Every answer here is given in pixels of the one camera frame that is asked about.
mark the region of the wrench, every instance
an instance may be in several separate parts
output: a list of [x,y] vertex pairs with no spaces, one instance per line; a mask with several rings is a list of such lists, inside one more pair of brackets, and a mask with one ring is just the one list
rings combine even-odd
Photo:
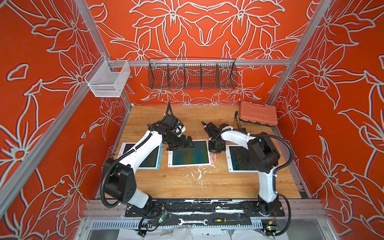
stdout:
[[208,225],[207,224],[208,219],[197,221],[197,220],[183,220],[182,218],[179,218],[179,220],[180,220],[180,223],[178,223],[179,225],[183,225],[184,223],[202,223],[204,225]]

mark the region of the yellow screwdriver handle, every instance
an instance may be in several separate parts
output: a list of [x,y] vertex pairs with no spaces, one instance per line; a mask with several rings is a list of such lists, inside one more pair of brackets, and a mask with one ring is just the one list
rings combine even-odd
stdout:
[[214,218],[214,222],[227,222],[225,218]]

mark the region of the screwdriver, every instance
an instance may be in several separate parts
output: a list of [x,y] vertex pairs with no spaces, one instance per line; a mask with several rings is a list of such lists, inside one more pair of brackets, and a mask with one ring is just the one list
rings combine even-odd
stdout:
[[227,222],[227,221],[247,221],[248,219],[225,219],[225,218],[214,218],[214,222]]

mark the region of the white wire basket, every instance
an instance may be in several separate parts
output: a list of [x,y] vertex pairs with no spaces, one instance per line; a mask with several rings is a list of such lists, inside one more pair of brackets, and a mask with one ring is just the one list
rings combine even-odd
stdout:
[[120,97],[131,73],[128,61],[121,68],[110,67],[102,55],[84,78],[95,97]]

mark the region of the wire basket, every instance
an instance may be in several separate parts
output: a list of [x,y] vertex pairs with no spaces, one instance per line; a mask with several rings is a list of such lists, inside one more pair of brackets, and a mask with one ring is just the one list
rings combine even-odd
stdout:
[[123,61],[123,67],[115,68],[109,66],[111,62],[102,55],[84,78],[95,97],[120,97],[124,89],[131,73],[129,64]]
[[237,87],[235,59],[150,58],[151,89],[233,89]]

